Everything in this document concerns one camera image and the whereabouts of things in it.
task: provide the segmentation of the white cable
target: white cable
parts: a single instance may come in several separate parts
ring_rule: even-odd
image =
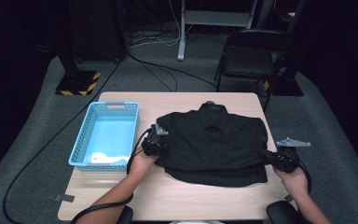
[[[142,45],[148,45],[148,44],[164,44],[166,46],[173,46],[175,45],[179,40],[180,40],[180,26],[179,26],[179,22],[178,20],[176,19],[176,16],[175,16],[175,13],[173,12],[173,8],[172,8],[172,2],[171,0],[169,0],[169,3],[170,3],[170,8],[171,8],[171,12],[172,12],[172,15],[173,15],[173,18],[175,19],[175,23],[176,23],[176,26],[178,28],[178,37],[175,38],[175,39],[172,39],[172,40],[162,40],[161,38],[159,37],[156,37],[156,39],[158,41],[155,41],[155,42],[147,42],[147,43],[142,43],[142,44],[138,44],[138,45],[134,45],[134,46],[130,46],[130,48],[135,48],[135,47],[139,47],[139,46],[142,46]],[[202,0],[200,1],[200,4],[199,4],[199,10],[201,8],[201,5],[202,5]],[[190,31],[190,29],[193,27],[193,24],[191,24],[191,26],[187,29],[187,31],[185,32],[185,35],[187,35],[187,33]]]

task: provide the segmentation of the shirt collar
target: shirt collar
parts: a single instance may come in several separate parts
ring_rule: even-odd
[[[215,126],[224,131],[228,122],[228,112],[223,105],[202,104],[199,109],[199,117],[202,128]]]

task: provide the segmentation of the black cable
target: black cable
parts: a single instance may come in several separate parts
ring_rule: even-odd
[[[156,76],[156,74],[154,74],[148,67],[146,67],[146,65],[144,64],[144,63],[142,63],[142,62],[139,62],[138,61],[138,63],[140,63],[145,69],[147,69],[160,83],[162,83],[169,91],[172,91],[171,90],[171,88],[169,88],[168,86],[167,86],[167,84],[165,84],[161,79],[159,79],[157,76]]]
[[[302,160],[300,160],[299,167],[304,171],[305,177],[307,178],[308,193],[310,193],[310,189],[312,187],[312,179],[310,178],[310,172],[308,171],[307,166],[305,165],[305,163]]]
[[[129,162],[127,164],[127,174],[130,173],[130,168],[131,168],[131,164],[133,161],[133,158],[138,155],[140,152],[143,151],[140,150],[138,152],[136,152],[136,148],[138,148],[139,143],[141,142],[142,138],[144,137],[144,135],[146,133],[149,133],[151,131],[151,129],[147,129],[144,133],[141,134],[141,136],[138,138],[138,141],[136,142],[132,152],[131,152],[131,156],[129,159]],[[88,213],[100,210],[100,209],[105,209],[105,208],[113,208],[113,207],[120,207],[120,206],[124,206],[127,203],[130,203],[132,201],[133,198],[133,194],[130,196],[130,198],[124,200],[123,202],[119,202],[119,203],[103,203],[103,204],[97,204],[97,205],[93,205],[91,207],[85,208],[83,209],[81,212],[79,212],[71,221],[71,224],[75,224],[81,217],[85,216]]]
[[[191,75],[191,74],[189,74],[188,72],[181,71],[181,70],[179,70],[179,69],[172,68],[172,67],[168,67],[168,66],[161,65],[161,64],[145,62],[145,61],[142,61],[142,60],[140,60],[140,59],[135,58],[135,57],[132,56],[130,53],[129,53],[129,56],[130,56],[131,58],[133,58],[133,60],[135,60],[136,62],[141,62],[141,63],[145,63],[145,64],[149,64],[149,65],[154,65],[154,66],[157,66],[157,67],[162,67],[162,68],[170,69],[170,70],[173,70],[173,71],[175,71],[175,72],[179,72],[179,73],[185,74],[185,75],[187,75],[187,76],[193,77],[193,78],[195,78],[195,79],[198,79],[198,80],[200,80],[200,81],[206,82],[206,83],[208,83],[208,84],[210,84],[210,85],[212,85],[213,87],[216,88],[216,85],[214,85],[212,82],[210,82],[210,81],[208,81],[208,80],[205,80],[205,79],[202,79],[202,78],[200,78],[200,77],[196,77],[196,76],[194,76],[194,75]]]
[[[138,38],[138,39],[134,39],[134,38],[133,38],[133,40],[130,41],[130,47],[131,47],[131,48],[132,48],[132,47],[138,47],[138,46],[141,46],[141,45],[143,45],[143,44],[149,44],[149,43],[150,43],[150,44],[157,44],[157,43],[164,43],[164,44],[165,44],[166,42],[172,42],[172,41],[176,41],[176,42],[177,42],[177,41],[180,39],[180,32],[181,32],[181,30],[180,30],[180,28],[179,28],[179,22],[178,22],[178,20],[176,19],[175,14],[174,14],[174,12],[173,12],[171,0],[169,1],[169,3],[170,3],[170,6],[171,6],[172,16],[173,16],[174,19],[175,19],[175,24],[176,24],[176,26],[177,26],[177,29],[171,30],[171,29],[167,28],[166,30],[164,30],[164,27],[165,27],[166,25],[165,25],[164,23],[161,23],[161,24],[160,24],[160,30],[161,30],[160,36],[161,36],[161,37],[175,37],[175,39],[163,41],[162,39],[158,39],[159,36],[147,35],[146,37],[141,37],[141,38]],[[202,5],[202,0],[201,0],[200,3],[199,3],[199,9],[198,9],[198,10],[201,9],[201,5]],[[194,37],[194,38],[190,38],[189,36],[187,36],[187,33],[190,31],[190,29],[191,29],[192,27],[193,27],[193,24],[190,26],[190,28],[187,29],[187,31],[186,31],[186,33],[185,33],[187,40],[195,40],[195,39],[197,39],[197,37],[198,37],[198,32],[196,32],[196,37]],[[158,39],[159,42],[145,42],[145,43],[144,43],[144,41],[145,41],[146,39]]]
[[[134,46],[135,44],[141,44],[144,43],[145,40],[148,39],[157,39],[159,37],[164,37],[166,36],[163,32],[159,33],[159,34],[155,34],[155,35],[145,35],[145,33],[142,36],[136,36],[134,37],[131,41],[130,41],[130,46]]]
[[[101,88],[95,93],[95,95],[91,98],[91,100],[73,117],[71,118],[68,122],[66,122],[62,128],[60,128],[53,136],[52,138],[50,138],[50,140],[48,140],[46,142],[46,144],[44,144],[41,149],[39,149],[39,151],[25,164],[24,167],[22,167],[22,169],[17,173],[17,175],[14,177],[14,179],[11,181],[11,183],[9,184],[7,191],[5,192],[5,196],[4,199],[2,201],[2,208],[3,208],[3,212],[5,215],[5,218],[15,224],[21,224],[20,222],[15,221],[13,218],[10,217],[10,215],[7,212],[7,196],[11,190],[11,188],[13,187],[14,183],[16,182],[16,180],[20,177],[20,175],[22,174],[22,172],[37,158],[37,156],[40,155],[40,153],[42,153],[46,147],[66,128],[68,127],[68,125],[74,121],[88,106],[91,102],[93,102],[93,100],[95,99],[95,97],[101,92],[101,90],[103,89],[103,87],[106,85],[107,81],[110,79],[110,77],[115,73],[115,71],[117,70],[118,66],[120,65],[120,62],[116,65],[115,69],[110,73],[109,77],[106,79],[106,81],[103,83],[103,85],[101,86]]]
[[[175,90],[174,90],[174,92],[177,92],[178,91],[178,82],[176,81],[176,78],[173,76],[173,74],[170,73],[169,71],[165,70],[164,68],[160,67],[160,66],[158,66],[158,68],[171,75],[171,77],[173,78],[173,81],[175,82]]]
[[[112,208],[112,207],[120,207],[120,206],[124,206],[127,203],[130,203],[132,201],[133,198],[133,194],[130,196],[130,198],[124,200],[123,202],[120,203],[102,203],[102,204],[97,204],[91,207],[88,207],[86,209],[84,209],[83,211],[79,212],[74,219],[72,219],[71,224],[75,224],[77,223],[77,221],[85,216],[86,214],[90,213],[90,212],[94,212],[100,209],[105,209],[105,208]]]

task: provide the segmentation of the forearm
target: forearm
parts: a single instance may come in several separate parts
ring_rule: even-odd
[[[130,198],[142,178],[127,175],[113,188],[107,191],[93,205],[103,203],[120,203]],[[78,220],[77,223],[116,223],[123,211],[124,206],[104,208],[88,213]]]
[[[295,198],[295,202],[303,217],[309,222],[315,224],[331,223],[309,194]]]

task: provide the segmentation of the human hand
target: human hand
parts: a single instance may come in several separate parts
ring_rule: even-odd
[[[294,199],[298,199],[309,194],[308,180],[304,171],[300,167],[297,167],[290,174],[280,171],[275,167],[273,167],[273,170],[275,174],[281,178],[283,186]]]
[[[158,156],[147,156],[142,147],[136,148],[134,155],[128,176],[140,181],[150,171]]]

